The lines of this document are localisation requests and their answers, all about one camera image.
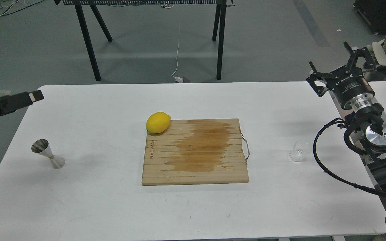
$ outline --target bamboo cutting board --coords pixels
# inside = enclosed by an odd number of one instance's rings
[[[239,119],[171,120],[147,133],[142,185],[247,183]]]

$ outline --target metal jigger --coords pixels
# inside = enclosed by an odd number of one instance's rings
[[[52,150],[49,146],[49,141],[46,139],[40,139],[31,146],[31,150],[34,153],[40,154],[44,157],[49,157],[50,162],[54,169],[59,169],[65,164],[65,159],[62,157],[57,157],[52,153]]]

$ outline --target lemon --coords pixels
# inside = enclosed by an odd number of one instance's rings
[[[171,123],[171,117],[164,112],[157,112],[152,114],[148,120],[145,128],[149,133],[158,134],[166,130]]]

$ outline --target clear glass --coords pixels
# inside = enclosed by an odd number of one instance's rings
[[[33,153],[48,157],[54,169],[59,169],[65,164],[65,159],[62,157],[57,157],[52,153],[52,150],[49,146],[49,141],[46,139],[40,139],[34,142],[31,146],[31,150]]]
[[[298,141],[294,144],[293,149],[288,153],[291,160],[301,162],[305,155],[311,151],[311,146],[307,142]]]

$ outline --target gray floor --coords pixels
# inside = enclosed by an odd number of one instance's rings
[[[352,3],[236,0],[227,9],[221,80],[215,77],[217,43],[211,41],[214,6],[100,6],[112,43],[84,7],[103,78],[95,82],[74,7],[46,0],[0,18],[0,95],[51,84],[174,83],[178,35],[175,76],[195,83],[304,81],[308,61],[323,72],[346,63],[343,41],[363,47],[383,38],[371,34]],[[0,162],[25,111],[0,117]]]

